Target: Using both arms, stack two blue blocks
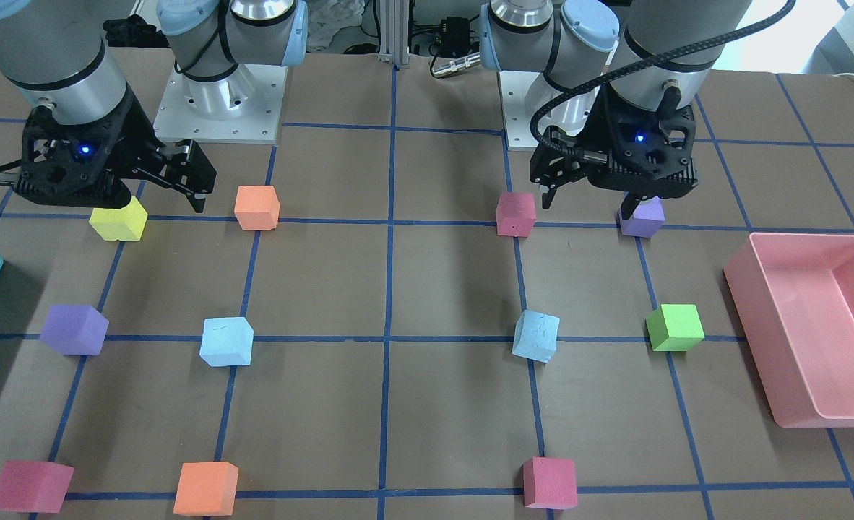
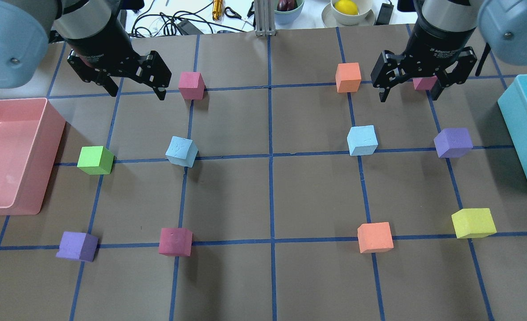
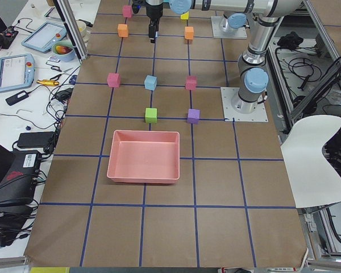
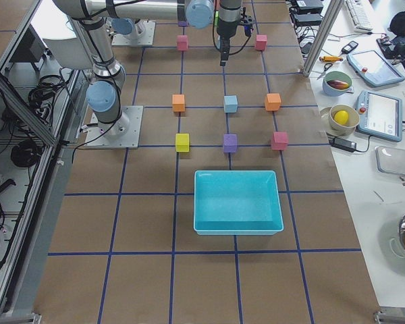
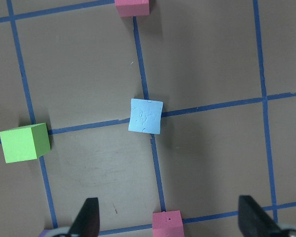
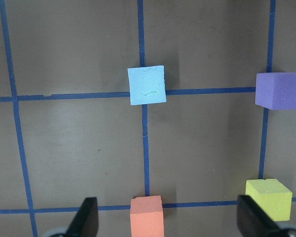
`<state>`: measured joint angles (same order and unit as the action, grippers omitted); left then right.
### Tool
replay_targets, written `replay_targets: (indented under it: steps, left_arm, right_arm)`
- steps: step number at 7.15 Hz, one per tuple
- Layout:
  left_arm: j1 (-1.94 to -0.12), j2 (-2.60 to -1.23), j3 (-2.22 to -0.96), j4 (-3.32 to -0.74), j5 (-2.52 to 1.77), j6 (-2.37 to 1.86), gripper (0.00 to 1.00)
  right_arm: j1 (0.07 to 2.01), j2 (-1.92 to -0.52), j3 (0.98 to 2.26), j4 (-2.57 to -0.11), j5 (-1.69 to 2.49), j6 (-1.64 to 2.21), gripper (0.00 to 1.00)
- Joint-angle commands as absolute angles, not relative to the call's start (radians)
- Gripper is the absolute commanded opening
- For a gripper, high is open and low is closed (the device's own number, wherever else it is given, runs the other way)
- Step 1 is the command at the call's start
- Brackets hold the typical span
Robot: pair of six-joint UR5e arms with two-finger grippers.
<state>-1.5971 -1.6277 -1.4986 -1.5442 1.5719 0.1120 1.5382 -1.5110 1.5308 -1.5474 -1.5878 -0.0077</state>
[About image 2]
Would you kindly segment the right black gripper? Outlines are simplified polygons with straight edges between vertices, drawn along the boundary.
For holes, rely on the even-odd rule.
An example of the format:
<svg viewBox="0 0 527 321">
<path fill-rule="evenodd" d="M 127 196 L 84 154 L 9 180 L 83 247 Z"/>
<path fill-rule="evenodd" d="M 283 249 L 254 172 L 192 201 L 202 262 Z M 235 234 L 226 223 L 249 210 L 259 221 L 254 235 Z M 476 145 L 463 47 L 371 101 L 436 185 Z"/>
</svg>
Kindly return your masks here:
<svg viewBox="0 0 527 321">
<path fill-rule="evenodd" d="M 467 46 L 474 31 L 414 27 L 402 53 L 382 51 L 370 74 L 380 102 L 386 102 L 394 86 L 412 78 L 437 77 L 433 100 L 438 100 L 444 89 L 465 83 L 477 61 L 475 51 Z"/>
</svg>

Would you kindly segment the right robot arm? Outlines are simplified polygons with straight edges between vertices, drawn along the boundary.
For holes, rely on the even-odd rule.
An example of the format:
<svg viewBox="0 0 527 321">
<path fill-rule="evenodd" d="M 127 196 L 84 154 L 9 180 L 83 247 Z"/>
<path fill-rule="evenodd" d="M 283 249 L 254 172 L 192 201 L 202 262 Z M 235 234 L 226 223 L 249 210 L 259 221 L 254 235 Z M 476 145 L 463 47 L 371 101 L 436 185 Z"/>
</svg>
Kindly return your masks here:
<svg viewBox="0 0 527 321">
<path fill-rule="evenodd" d="M 467 45 L 479 30 L 486 46 L 506 64 L 527 66 L 527 0 L 400 0 L 418 18 L 404 52 L 384 50 L 371 72 L 372 85 L 385 102 L 391 89 L 413 78 L 437 78 L 431 98 L 465 83 L 481 63 Z"/>
</svg>

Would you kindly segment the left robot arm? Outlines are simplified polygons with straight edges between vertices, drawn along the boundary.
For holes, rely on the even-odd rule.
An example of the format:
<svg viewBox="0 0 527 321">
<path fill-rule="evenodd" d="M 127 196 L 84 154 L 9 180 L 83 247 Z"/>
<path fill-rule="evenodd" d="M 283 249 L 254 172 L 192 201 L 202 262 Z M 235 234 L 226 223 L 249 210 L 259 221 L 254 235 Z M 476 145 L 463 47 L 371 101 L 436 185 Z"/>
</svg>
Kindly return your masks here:
<svg viewBox="0 0 527 321">
<path fill-rule="evenodd" d="M 31 81 L 56 31 L 70 45 L 67 61 L 82 81 L 115 97 L 114 78 L 129 78 L 164 100 L 170 69 L 156 51 L 134 51 L 118 14 L 108 0 L 0 0 L 0 89 Z"/>
</svg>

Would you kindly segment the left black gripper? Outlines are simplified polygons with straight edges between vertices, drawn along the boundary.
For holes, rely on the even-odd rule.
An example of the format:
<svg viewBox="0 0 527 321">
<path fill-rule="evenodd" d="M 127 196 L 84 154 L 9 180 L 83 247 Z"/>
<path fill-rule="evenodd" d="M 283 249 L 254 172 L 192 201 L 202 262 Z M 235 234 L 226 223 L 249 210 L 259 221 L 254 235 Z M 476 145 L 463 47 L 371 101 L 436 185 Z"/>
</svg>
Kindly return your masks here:
<svg viewBox="0 0 527 321">
<path fill-rule="evenodd" d="M 94 82 L 116 97 L 119 87 L 112 77 L 127 77 L 150 87 L 158 100 L 165 100 L 172 72 L 157 51 L 145 55 L 134 51 L 123 28 L 106 27 L 91 37 L 66 42 L 72 49 L 68 64 L 82 81 Z"/>
</svg>

